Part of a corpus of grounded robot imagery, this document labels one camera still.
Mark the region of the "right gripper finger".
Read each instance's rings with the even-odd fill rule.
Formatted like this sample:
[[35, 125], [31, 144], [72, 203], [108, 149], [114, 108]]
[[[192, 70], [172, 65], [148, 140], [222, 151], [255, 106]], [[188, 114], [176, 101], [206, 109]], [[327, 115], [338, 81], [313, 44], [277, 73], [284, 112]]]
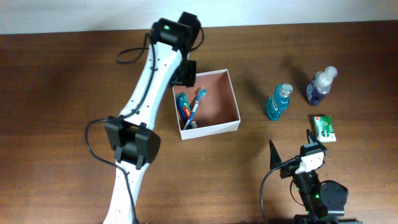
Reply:
[[282, 160], [279, 156], [279, 153], [277, 152], [277, 149], [272, 142], [272, 140], [269, 140], [269, 147], [270, 147], [270, 170], [275, 169], [276, 167], [280, 166], [282, 163]]
[[306, 130], [306, 135], [307, 135], [307, 140], [309, 144], [312, 145], [317, 145], [318, 144], [318, 140], [316, 139], [316, 137], [313, 135], [313, 133], [311, 132], [311, 130], [307, 129]]

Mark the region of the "blue disposable razor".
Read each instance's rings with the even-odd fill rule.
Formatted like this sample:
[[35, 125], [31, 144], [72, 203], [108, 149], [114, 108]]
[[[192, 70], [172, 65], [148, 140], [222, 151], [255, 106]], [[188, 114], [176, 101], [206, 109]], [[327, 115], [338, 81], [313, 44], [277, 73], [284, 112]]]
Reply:
[[177, 109], [178, 109], [178, 112], [179, 112], [179, 115], [180, 115], [182, 121], [184, 123], [186, 123], [187, 117], [186, 117], [186, 114], [185, 114], [185, 100], [177, 98], [176, 99], [176, 105], [177, 105]]

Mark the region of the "blue white toothbrush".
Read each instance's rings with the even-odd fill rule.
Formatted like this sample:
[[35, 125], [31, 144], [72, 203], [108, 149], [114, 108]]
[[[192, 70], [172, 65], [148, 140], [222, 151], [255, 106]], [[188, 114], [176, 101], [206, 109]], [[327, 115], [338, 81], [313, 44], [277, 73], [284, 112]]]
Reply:
[[191, 125], [192, 121], [194, 120], [195, 113], [198, 109], [199, 99], [204, 98], [206, 93], [207, 93], [207, 90], [205, 88], [201, 88], [200, 91], [198, 92], [194, 107], [191, 110], [190, 117], [187, 119], [187, 122], [185, 123], [183, 130], [186, 130]]

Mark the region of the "green red toothpaste tube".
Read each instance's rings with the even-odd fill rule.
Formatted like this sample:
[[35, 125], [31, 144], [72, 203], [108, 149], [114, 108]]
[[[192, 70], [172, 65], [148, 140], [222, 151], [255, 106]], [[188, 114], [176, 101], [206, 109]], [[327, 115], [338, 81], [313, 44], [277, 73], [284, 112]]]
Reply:
[[184, 127], [191, 115], [190, 105], [188, 104], [188, 100], [184, 92], [181, 92], [176, 95], [176, 105], [178, 112], [181, 116], [181, 119], [183, 121], [182, 127]]

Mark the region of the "white pink cardboard box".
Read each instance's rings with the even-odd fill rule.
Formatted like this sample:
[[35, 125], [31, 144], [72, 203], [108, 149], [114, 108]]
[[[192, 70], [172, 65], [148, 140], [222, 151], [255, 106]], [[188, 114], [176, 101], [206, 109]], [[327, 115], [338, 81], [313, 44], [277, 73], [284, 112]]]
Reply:
[[222, 69], [198, 73], [193, 87], [174, 86], [172, 91], [173, 95], [185, 93], [190, 107], [193, 107], [197, 93], [201, 88], [206, 89], [206, 95], [199, 100], [198, 109], [194, 115], [197, 127], [184, 130], [185, 124], [180, 113], [177, 113], [177, 124], [181, 139], [200, 138], [236, 131], [239, 128], [241, 118], [229, 71]]

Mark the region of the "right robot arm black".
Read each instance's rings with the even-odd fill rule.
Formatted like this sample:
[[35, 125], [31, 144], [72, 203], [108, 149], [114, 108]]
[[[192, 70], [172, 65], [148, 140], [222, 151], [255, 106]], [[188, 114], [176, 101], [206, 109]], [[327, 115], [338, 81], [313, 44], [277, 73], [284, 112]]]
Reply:
[[325, 163], [327, 148], [316, 139], [311, 130], [306, 130], [308, 143], [300, 148], [299, 155], [283, 162], [272, 141], [270, 147], [270, 171], [261, 182], [260, 199], [263, 199], [267, 178], [275, 171], [280, 178], [290, 177], [301, 198], [306, 214], [295, 215], [294, 223], [361, 223], [355, 218], [343, 219], [348, 199], [348, 189], [334, 180], [320, 181], [317, 169]]

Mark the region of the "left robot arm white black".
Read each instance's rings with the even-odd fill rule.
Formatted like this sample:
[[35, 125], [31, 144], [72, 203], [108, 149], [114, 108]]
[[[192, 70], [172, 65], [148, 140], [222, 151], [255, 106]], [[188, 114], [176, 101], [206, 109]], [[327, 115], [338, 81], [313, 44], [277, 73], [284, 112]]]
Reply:
[[105, 130], [114, 151], [116, 176], [105, 223], [138, 223], [136, 201], [142, 179], [160, 149], [154, 132], [156, 114], [168, 87], [192, 87], [196, 63], [189, 59], [201, 33], [197, 16], [183, 12], [177, 22], [161, 18], [153, 23], [149, 52], [139, 81], [117, 117], [108, 117]]

